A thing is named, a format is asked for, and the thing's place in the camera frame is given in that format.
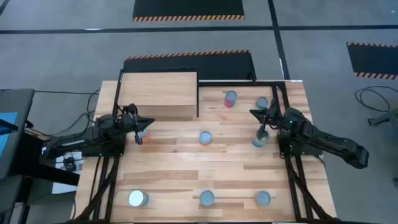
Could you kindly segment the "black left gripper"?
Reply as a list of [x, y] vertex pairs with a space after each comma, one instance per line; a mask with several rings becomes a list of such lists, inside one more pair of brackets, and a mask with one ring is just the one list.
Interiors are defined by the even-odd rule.
[[127, 107], [124, 107], [122, 121], [124, 129], [128, 133], [135, 132], [135, 142], [141, 145], [143, 144], [142, 133], [149, 125], [151, 125], [155, 121], [155, 119], [139, 116], [137, 107], [133, 103]]

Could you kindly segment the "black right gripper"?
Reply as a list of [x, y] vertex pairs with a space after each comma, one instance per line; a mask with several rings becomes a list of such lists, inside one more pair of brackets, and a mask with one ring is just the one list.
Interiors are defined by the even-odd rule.
[[271, 101], [269, 108], [263, 110], [249, 110], [261, 124], [260, 130], [266, 130], [268, 125], [273, 130], [279, 130], [282, 127], [283, 116], [280, 110], [279, 102], [275, 99]]

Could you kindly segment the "tall blue Cherries can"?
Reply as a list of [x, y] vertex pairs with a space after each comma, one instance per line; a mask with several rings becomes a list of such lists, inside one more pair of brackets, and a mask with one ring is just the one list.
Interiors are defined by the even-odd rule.
[[258, 130], [253, 139], [252, 144], [255, 147], [264, 147], [270, 141], [270, 136], [267, 130]]
[[127, 201], [132, 207], [145, 207], [149, 201], [149, 196], [145, 191], [133, 190], [129, 194]]

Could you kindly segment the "tall pink teal can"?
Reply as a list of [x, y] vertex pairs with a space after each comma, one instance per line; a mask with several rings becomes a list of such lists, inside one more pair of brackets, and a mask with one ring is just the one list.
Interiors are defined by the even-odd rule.
[[233, 90], [228, 91], [225, 94], [224, 105], [228, 108], [234, 107], [236, 104], [237, 97], [238, 97], [238, 95], [235, 91], [233, 91]]

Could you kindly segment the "yellow bean-print can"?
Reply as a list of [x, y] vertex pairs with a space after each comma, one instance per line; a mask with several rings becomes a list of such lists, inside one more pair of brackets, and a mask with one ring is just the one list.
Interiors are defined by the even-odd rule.
[[256, 195], [257, 204], [260, 206], [268, 206], [271, 203], [271, 196], [269, 192], [265, 190], [258, 191]]

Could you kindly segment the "white green vegetable can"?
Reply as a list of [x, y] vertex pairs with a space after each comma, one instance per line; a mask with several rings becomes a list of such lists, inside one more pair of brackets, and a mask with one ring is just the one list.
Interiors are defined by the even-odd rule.
[[200, 204], [202, 206], [212, 206], [215, 203], [215, 195], [210, 190], [205, 190], [200, 194]]

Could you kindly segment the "black mat with hazard stripes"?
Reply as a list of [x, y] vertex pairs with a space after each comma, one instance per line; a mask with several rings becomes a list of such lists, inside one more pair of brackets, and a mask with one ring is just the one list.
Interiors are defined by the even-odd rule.
[[200, 80], [255, 80], [248, 50], [128, 56], [125, 72], [197, 72]]
[[245, 18], [242, 0], [135, 0], [134, 22], [222, 21]]
[[346, 46], [356, 77], [398, 80], [398, 45], [347, 42]]

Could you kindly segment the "small black device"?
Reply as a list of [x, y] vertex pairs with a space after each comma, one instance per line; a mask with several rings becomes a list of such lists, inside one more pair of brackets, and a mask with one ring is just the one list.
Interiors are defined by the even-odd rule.
[[63, 159], [63, 166], [68, 172], [76, 171], [75, 159], [72, 156]]

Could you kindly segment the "white paper sheet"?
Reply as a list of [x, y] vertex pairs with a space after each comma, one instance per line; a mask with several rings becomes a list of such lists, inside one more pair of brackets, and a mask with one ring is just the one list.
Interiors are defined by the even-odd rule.
[[[57, 169], [66, 170], [63, 161], [68, 158], [72, 158], [74, 160], [75, 170], [73, 173], [80, 175], [84, 163], [84, 157], [82, 156], [81, 152], [68, 152], [64, 156], [56, 158], [55, 167]], [[77, 186], [54, 182], [52, 194], [65, 194], [75, 192], [76, 190]]]

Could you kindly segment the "black side stand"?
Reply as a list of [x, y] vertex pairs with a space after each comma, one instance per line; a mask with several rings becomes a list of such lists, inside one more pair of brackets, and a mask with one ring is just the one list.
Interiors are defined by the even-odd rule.
[[78, 185], [79, 174], [40, 163], [43, 140], [23, 133], [17, 140], [16, 152], [11, 160], [10, 175], [22, 175], [61, 184]]

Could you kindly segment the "dark grey stand base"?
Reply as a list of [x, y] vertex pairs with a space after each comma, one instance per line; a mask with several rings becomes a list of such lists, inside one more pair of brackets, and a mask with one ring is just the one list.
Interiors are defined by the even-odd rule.
[[392, 125], [398, 127], [398, 108], [389, 111], [377, 118], [369, 118], [368, 124], [370, 126], [379, 126], [382, 123], [391, 123]]

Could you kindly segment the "grey desk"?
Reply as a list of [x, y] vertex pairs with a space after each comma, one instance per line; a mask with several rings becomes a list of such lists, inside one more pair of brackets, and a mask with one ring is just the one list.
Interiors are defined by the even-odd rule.
[[33, 89], [0, 90], [0, 113], [17, 113], [15, 125], [18, 131], [11, 133], [0, 157], [0, 179], [6, 178], [11, 168], [11, 160], [16, 152], [17, 140], [24, 132], [24, 125], [29, 115], [34, 96]]

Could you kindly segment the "blue panel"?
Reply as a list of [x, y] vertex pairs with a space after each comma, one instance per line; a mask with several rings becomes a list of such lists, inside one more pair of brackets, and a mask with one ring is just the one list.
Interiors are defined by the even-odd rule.
[[0, 113], [0, 157], [4, 152], [9, 135], [18, 131], [18, 127], [15, 125], [16, 118], [16, 112]]

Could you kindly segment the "wooden shelf with black frame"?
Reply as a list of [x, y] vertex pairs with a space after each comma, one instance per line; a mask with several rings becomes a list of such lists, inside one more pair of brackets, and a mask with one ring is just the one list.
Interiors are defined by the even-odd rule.
[[197, 72], [124, 73], [118, 105], [135, 104], [143, 117], [196, 119], [197, 83]]

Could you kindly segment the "black metal rig frame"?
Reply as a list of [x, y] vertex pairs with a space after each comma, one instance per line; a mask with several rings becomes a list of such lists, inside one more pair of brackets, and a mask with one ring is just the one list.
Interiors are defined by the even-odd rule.
[[[225, 94], [238, 97], [232, 108]], [[252, 145], [259, 123], [249, 110], [272, 89], [249, 82], [206, 82], [198, 91], [199, 115], [190, 121], [157, 121], [149, 126], [143, 144], [134, 135], [126, 140], [119, 161], [111, 223], [137, 222], [277, 222], [295, 218], [292, 195], [279, 156], [275, 131], [262, 148]], [[201, 132], [212, 142], [201, 144]], [[133, 190], [147, 192], [145, 207], [132, 207]], [[212, 206], [200, 204], [200, 194], [215, 195]], [[257, 204], [258, 191], [271, 196], [268, 206]]]

